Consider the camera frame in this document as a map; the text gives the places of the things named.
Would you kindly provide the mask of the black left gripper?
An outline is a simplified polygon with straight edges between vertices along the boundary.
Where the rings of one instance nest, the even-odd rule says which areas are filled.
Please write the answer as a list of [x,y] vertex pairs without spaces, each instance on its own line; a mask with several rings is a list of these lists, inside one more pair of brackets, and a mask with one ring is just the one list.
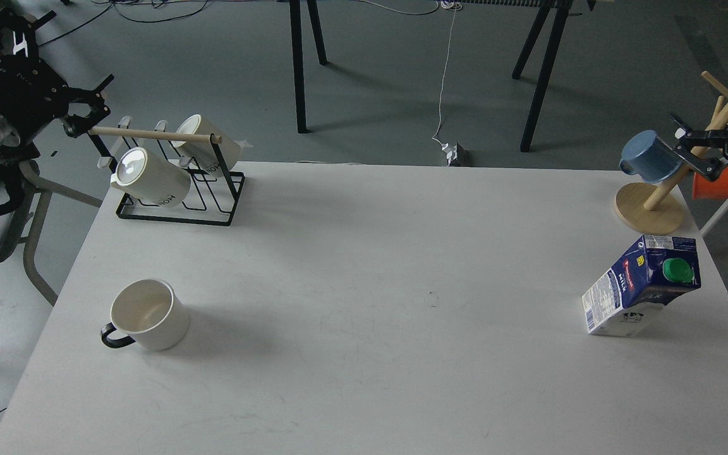
[[[42,59],[23,56],[0,58],[0,115],[11,127],[3,140],[7,147],[18,147],[31,142],[49,122],[61,118],[64,133],[78,138],[98,126],[110,115],[104,104],[103,90],[114,81],[109,74],[93,89],[66,87],[66,81]],[[87,104],[84,115],[68,113],[70,104]]]

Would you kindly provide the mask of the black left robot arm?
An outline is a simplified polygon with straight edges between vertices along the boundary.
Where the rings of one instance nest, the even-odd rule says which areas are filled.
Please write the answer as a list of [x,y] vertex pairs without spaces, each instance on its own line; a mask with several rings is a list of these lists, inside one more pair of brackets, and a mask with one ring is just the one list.
[[89,132],[110,111],[102,92],[107,76],[92,90],[71,87],[39,55],[37,30],[55,17],[20,15],[0,9],[0,216],[16,211],[25,198],[18,165],[38,158],[34,139],[54,120],[69,137]]

